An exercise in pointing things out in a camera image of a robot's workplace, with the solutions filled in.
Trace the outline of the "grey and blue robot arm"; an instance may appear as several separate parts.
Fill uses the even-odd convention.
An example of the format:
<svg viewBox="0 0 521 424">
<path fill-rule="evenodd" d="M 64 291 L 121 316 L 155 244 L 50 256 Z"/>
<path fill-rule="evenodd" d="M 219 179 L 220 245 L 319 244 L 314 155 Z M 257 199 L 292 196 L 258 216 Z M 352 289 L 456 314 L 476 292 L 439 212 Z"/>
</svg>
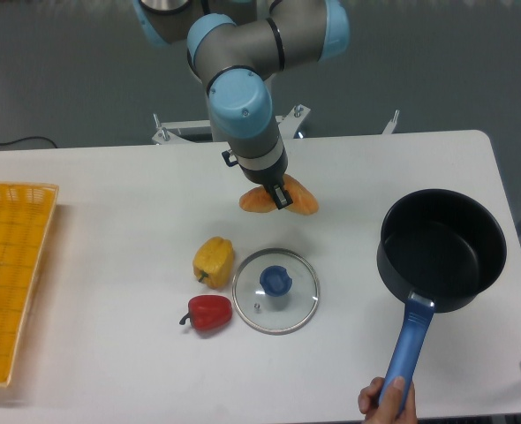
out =
<svg viewBox="0 0 521 424">
<path fill-rule="evenodd" d="M 284 175 L 288 156 L 266 81 L 293 67 L 336 57 L 350 42 L 350 23 L 338 1 L 270 1 L 257 19 L 254 1 L 136 1 L 133 8 L 151 42 L 185 42 L 202 84 L 215 141 L 229 167 L 267 194 L 278 209 L 296 200 Z"/>
</svg>

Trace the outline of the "person's hand holding pan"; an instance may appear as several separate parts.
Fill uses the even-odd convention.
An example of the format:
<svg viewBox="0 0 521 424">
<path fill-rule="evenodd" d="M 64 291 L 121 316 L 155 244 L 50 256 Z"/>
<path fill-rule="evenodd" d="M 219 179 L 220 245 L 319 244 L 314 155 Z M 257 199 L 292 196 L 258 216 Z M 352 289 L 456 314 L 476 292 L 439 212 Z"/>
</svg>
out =
<svg viewBox="0 0 521 424">
<path fill-rule="evenodd" d="M 385 380 L 375 377 L 358 396 L 358 407 L 364 415 L 363 423 L 418 423 L 415 387 L 411 383 L 407 398 L 403 401 L 404 379 L 398 376 L 386 389 Z"/>
</svg>

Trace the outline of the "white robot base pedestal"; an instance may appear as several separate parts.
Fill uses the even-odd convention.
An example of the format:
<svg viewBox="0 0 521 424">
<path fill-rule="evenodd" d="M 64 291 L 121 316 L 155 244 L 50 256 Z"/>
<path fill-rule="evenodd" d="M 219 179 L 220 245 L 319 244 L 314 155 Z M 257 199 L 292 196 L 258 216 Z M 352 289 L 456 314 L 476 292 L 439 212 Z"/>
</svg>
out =
<svg viewBox="0 0 521 424">
<path fill-rule="evenodd" d="M 304 123 L 311 109 L 303 104 L 297 104 L 285 116 L 277 115 L 281 134 L 286 140 L 304 139 L 307 137 Z M 213 130 L 208 120 L 192 120 L 171 123 L 161 123 L 156 114 L 155 134 L 151 141 L 158 146 L 186 143 L 202 143 L 213 141 Z"/>
</svg>

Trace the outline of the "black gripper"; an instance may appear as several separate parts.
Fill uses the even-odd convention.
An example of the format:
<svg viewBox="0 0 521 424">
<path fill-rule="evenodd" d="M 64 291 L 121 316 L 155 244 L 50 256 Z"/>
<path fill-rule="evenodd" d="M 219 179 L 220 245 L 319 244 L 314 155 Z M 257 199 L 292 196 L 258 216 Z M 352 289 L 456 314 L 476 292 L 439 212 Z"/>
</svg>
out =
<svg viewBox="0 0 521 424">
<path fill-rule="evenodd" d="M 283 176 L 288 167 L 288 156 L 282 152 L 280 156 L 265 164 L 263 158 L 239 157 L 239 167 L 251 182 L 270 188 L 270 195 L 278 209 L 289 207 L 293 203 L 290 193 L 284 187 Z"/>
</svg>

